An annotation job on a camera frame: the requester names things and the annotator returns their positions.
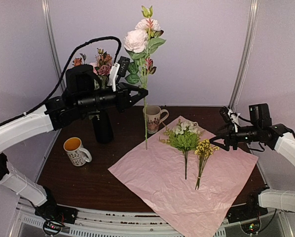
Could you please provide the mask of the white green hydrangea bunch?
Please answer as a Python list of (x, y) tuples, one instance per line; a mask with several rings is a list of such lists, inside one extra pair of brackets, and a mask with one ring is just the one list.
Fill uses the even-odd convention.
[(187, 179), (188, 153), (189, 151), (196, 150), (200, 137), (203, 133), (203, 130), (199, 130), (197, 122), (188, 120), (182, 121), (179, 119), (177, 124), (172, 129), (166, 127), (163, 134), (167, 136), (167, 138), (159, 138), (161, 143), (176, 148), (183, 153), (185, 179)]

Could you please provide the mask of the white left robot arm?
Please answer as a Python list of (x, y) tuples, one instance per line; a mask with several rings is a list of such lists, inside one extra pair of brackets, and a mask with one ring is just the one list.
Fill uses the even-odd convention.
[(115, 107), (123, 112), (148, 95), (148, 90), (124, 82), (110, 88), (95, 89), (100, 82), (92, 65), (75, 66), (66, 71), (66, 89), (61, 96), (47, 99), (32, 112), (0, 123), (0, 184), (40, 207), (49, 219), (61, 214), (50, 190), (27, 179), (8, 162), (3, 153), (31, 137), (56, 131), (73, 121)]

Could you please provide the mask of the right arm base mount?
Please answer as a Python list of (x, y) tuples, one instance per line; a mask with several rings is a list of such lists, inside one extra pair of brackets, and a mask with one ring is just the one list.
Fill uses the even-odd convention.
[(257, 234), (261, 230), (261, 216), (268, 214), (267, 208), (259, 205), (258, 196), (267, 188), (259, 188), (249, 192), (244, 204), (232, 206), (227, 212), (226, 218), (229, 224), (240, 223), (245, 234)]

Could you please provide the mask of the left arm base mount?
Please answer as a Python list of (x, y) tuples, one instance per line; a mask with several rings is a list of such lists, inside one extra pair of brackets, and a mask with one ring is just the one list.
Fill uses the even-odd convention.
[(74, 224), (78, 210), (73, 207), (58, 205), (52, 192), (44, 187), (46, 191), (46, 202), (41, 206), (33, 206), (35, 215), (44, 219), (42, 230), (47, 236), (55, 236), (65, 227), (65, 223)]

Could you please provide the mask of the mauve and white flower stem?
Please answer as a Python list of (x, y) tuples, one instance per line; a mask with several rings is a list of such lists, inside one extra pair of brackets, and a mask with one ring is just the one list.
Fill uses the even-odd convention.
[(107, 86), (107, 83), (109, 81), (109, 75), (110, 75), (110, 66), (109, 65), (102, 65), (100, 67), (95, 68), (97, 71), (97, 75), (101, 80), (102, 88), (105, 88)]

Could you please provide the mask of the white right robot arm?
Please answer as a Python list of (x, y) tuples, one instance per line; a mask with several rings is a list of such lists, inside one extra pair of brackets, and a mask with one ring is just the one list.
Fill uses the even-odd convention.
[[(249, 126), (238, 124), (241, 116), (228, 107), (220, 109), (220, 115), (226, 122), (227, 131), (210, 139), (210, 143), (225, 151), (236, 150), (240, 143), (257, 142), (261, 150), (268, 146), (271, 150), (286, 158), (295, 167), (295, 132), (285, 125), (273, 124), (267, 103), (249, 106)], [(266, 188), (256, 191), (243, 206), (243, 214), (253, 218), (261, 208), (275, 208), (295, 214), (295, 191), (281, 191)]]

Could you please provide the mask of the orange brown flower stem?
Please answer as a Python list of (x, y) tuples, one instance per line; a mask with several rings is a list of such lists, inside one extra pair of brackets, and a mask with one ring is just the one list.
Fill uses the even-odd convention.
[(84, 53), (80, 53), (79, 57), (76, 57), (73, 60), (73, 66), (77, 67), (77, 66), (81, 66), (81, 65), (86, 64), (86, 59), (87, 59), (87, 55)]

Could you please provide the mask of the pink rose stem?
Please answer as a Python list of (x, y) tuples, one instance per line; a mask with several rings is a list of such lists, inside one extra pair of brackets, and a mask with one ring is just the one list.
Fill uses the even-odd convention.
[(93, 66), (93, 71), (102, 81), (102, 88), (107, 86), (110, 70), (112, 67), (112, 57), (104, 49), (97, 48), (96, 61), (90, 63)]

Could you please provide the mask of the large pale pink peony stem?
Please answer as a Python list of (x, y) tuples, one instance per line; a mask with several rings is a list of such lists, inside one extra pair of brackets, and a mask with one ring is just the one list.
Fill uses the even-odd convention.
[(147, 90), (148, 77), (157, 69), (151, 56), (166, 40), (161, 37), (164, 31), (158, 20), (153, 18), (153, 6), (142, 6), (141, 13), (143, 19), (124, 38), (124, 48), (132, 60), (126, 80)]

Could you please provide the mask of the yellow small flower bunch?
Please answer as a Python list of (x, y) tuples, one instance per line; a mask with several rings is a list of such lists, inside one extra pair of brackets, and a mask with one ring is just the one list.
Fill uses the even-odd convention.
[(220, 148), (216, 145), (212, 145), (209, 139), (201, 140), (196, 147), (195, 154), (198, 157), (199, 165), (198, 165), (198, 176), (195, 185), (195, 190), (198, 190), (200, 187), (200, 179), (202, 173), (204, 171), (205, 165), (211, 155), (214, 154), (215, 151), (219, 150)]

